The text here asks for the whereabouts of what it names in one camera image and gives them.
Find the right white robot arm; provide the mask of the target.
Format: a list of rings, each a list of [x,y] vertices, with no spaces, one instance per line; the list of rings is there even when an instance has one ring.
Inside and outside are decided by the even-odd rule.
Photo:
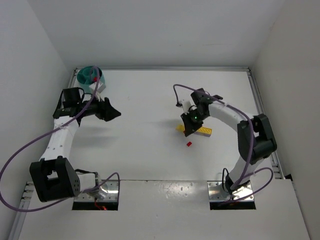
[[[211,117],[232,128],[237,134],[239,159],[233,169],[223,170],[221,187],[228,194],[241,188],[258,166],[277,150],[277,142],[268,117],[251,115],[226,103],[219,95],[209,95],[203,88],[190,95],[192,100],[177,99],[176,106],[183,109],[181,119],[186,137],[194,134]]]

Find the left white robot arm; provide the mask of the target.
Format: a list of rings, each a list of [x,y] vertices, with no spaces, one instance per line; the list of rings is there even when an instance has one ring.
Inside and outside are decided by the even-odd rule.
[[[62,90],[53,113],[54,133],[39,161],[31,163],[29,172],[41,202],[77,197],[81,193],[99,197],[102,185],[97,172],[74,169],[69,161],[72,142],[84,117],[96,116],[109,122],[121,113],[106,97],[85,100],[80,87]]]

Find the short yellow lego brick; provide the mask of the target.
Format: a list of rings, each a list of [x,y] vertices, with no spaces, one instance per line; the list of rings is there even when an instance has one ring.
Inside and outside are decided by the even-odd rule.
[[[184,133],[185,132],[185,126],[182,124],[179,124],[176,128],[175,128],[178,132]]]

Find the long yellow lego brick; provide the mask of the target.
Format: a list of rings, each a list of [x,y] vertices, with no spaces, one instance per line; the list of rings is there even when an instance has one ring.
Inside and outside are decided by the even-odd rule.
[[[200,136],[204,136],[204,137],[210,137],[212,135],[212,132],[213,132],[213,130],[211,128],[201,127],[195,132],[195,134],[200,135]]]

